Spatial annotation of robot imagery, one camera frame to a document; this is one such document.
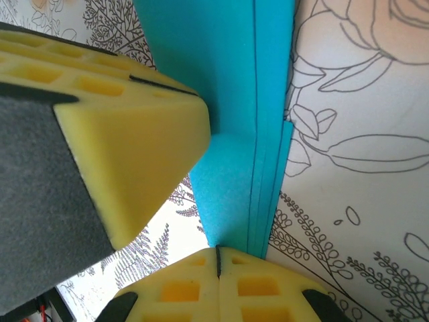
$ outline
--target line drawing of flower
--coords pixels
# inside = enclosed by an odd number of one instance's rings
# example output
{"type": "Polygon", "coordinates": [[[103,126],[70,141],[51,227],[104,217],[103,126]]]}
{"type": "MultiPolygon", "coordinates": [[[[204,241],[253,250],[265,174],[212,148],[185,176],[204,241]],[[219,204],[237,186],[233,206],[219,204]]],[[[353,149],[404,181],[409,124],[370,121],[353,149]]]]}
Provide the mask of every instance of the line drawing of flower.
{"type": "Polygon", "coordinates": [[[31,0],[30,2],[34,13],[29,24],[22,23],[22,25],[26,28],[50,34],[55,37],[76,41],[76,30],[73,28],[62,30],[61,21],[56,19],[56,14],[64,9],[64,3],[68,1],[69,0],[31,0]]]}
{"type": "Polygon", "coordinates": [[[309,150],[326,156],[335,166],[366,174],[407,172],[429,164],[429,140],[418,136],[363,133],[321,147],[320,137],[336,126],[338,111],[328,108],[315,113],[300,103],[305,87],[352,93],[376,83],[393,63],[429,64],[429,4],[313,0],[300,1],[296,8],[285,115],[296,131],[286,176],[298,176],[312,166],[309,150]],[[388,30],[386,25],[397,29],[388,30]],[[369,151],[377,144],[384,151],[369,151]]]}
{"type": "Polygon", "coordinates": [[[429,3],[414,0],[323,0],[354,45],[403,64],[429,64],[429,3]]]}

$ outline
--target gray foam pad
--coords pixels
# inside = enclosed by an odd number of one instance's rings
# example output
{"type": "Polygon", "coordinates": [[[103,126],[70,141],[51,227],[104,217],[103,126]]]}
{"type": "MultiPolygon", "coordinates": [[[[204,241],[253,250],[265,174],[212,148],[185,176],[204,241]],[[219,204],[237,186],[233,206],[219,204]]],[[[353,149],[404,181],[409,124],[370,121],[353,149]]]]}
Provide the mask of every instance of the gray foam pad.
{"type": "Polygon", "coordinates": [[[52,106],[0,83],[0,315],[113,253],[52,106]]]}

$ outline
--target yellow foam block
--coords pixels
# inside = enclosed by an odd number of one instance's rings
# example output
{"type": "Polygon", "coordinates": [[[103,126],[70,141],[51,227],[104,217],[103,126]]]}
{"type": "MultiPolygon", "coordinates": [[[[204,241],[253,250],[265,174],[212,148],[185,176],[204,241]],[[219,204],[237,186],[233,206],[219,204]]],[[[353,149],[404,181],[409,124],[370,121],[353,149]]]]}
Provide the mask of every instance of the yellow foam block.
{"type": "Polygon", "coordinates": [[[204,101],[124,56],[0,30],[0,82],[78,98],[54,113],[115,249],[135,238],[208,148],[204,101]]]}
{"type": "Polygon", "coordinates": [[[126,322],[317,322],[302,291],[326,291],[291,270],[231,248],[214,248],[128,286],[138,295],[126,322]]]}

